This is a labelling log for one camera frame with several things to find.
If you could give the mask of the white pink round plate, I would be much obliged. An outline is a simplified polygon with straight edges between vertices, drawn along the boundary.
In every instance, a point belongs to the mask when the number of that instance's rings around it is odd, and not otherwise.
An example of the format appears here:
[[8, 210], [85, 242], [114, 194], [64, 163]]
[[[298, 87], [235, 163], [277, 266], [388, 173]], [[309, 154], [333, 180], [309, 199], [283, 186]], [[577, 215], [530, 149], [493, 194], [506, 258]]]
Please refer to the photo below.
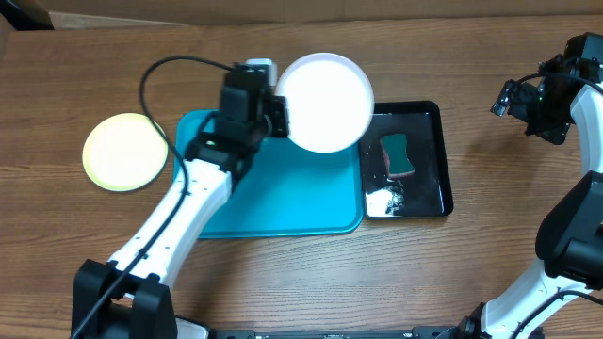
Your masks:
[[288, 138], [313, 153], [336, 153], [367, 131], [374, 92], [365, 72], [333, 53], [303, 56], [282, 73], [275, 90], [286, 98]]

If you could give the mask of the green scrubbing sponge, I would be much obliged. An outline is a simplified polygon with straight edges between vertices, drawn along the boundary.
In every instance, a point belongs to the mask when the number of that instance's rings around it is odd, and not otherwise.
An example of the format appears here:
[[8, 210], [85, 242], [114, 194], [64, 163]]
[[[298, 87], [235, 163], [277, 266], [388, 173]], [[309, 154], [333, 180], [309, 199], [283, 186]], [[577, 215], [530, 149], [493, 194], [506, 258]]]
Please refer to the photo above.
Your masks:
[[415, 167], [407, 154], [408, 140], [405, 134], [383, 136], [380, 139], [385, 170], [389, 179], [399, 179], [412, 175]]

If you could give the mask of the yellow-green round plate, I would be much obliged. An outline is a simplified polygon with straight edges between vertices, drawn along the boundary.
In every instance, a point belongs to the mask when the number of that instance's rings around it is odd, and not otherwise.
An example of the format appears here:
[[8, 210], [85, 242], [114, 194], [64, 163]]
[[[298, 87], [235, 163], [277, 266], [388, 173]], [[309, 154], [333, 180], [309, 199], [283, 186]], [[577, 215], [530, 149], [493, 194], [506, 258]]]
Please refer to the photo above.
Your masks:
[[163, 129], [146, 116], [122, 113], [100, 122], [88, 135], [82, 163], [99, 187], [127, 192], [150, 184], [169, 154]]

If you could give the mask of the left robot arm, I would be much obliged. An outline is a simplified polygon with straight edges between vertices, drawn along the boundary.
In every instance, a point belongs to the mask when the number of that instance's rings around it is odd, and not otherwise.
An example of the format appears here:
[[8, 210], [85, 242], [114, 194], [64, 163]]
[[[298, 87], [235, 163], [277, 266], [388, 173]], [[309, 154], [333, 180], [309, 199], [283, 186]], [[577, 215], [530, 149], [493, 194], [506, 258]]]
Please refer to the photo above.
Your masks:
[[285, 97], [267, 58], [225, 67], [218, 110], [177, 152], [176, 180], [136, 234], [104, 264], [87, 260], [73, 282], [73, 338], [207, 338], [175, 314], [171, 290], [208, 220], [249, 172], [267, 137], [287, 137]]

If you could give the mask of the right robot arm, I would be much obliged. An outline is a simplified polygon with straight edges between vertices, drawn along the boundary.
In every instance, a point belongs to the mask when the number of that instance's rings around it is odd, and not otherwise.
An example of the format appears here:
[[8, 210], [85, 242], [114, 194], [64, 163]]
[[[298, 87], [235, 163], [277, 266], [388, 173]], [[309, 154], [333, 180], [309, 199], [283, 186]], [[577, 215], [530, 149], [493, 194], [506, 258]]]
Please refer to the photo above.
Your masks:
[[553, 144], [575, 124], [582, 177], [542, 221], [531, 266], [445, 338], [529, 338], [564, 305], [602, 287], [602, 55], [567, 51], [534, 76], [537, 86], [529, 75], [507, 81], [491, 111]]

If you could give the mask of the teal plastic serving tray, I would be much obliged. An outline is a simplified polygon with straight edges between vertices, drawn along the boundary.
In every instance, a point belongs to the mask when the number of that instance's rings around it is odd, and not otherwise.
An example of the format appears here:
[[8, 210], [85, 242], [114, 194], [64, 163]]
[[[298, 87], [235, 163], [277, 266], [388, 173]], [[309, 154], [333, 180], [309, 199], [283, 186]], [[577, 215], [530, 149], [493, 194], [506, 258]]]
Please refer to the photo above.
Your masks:
[[312, 153], [267, 138], [250, 171], [209, 220], [201, 239], [346, 234], [364, 214], [357, 146]]

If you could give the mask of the black rectangular tray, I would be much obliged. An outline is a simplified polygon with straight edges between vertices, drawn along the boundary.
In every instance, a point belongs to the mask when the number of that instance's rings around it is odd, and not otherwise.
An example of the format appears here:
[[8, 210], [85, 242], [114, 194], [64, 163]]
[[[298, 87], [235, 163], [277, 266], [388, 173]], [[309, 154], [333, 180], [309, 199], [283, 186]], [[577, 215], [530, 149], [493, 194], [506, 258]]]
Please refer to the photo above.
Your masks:
[[[415, 172], [389, 179], [380, 139], [405, 134]], [[440, 110], [431, 101], [377, 103], [358, 144], [368, 218], [441, 218], [454, 207]]]

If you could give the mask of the dark object top-left corner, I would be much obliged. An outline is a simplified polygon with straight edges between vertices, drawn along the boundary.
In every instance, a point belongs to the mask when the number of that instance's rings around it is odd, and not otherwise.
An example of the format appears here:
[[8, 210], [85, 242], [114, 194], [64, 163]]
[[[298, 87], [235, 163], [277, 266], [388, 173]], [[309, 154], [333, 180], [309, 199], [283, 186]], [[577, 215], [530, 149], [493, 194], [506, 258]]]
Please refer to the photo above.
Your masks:
[[1, 14], [18, 31], [54, 30], [48, 12], [35, 0], [1, 0]]

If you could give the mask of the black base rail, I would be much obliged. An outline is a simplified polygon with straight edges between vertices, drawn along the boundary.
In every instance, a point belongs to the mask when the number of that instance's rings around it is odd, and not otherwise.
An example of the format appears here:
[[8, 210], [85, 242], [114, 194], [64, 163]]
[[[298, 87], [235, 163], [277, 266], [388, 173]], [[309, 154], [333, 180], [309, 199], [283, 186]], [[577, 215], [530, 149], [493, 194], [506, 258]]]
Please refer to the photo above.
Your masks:
[[211, 330], [209, 339], [448, 339], [455, 338], [458, 328], [451, 326], [418, 326], [394, 331], [273, 331]]

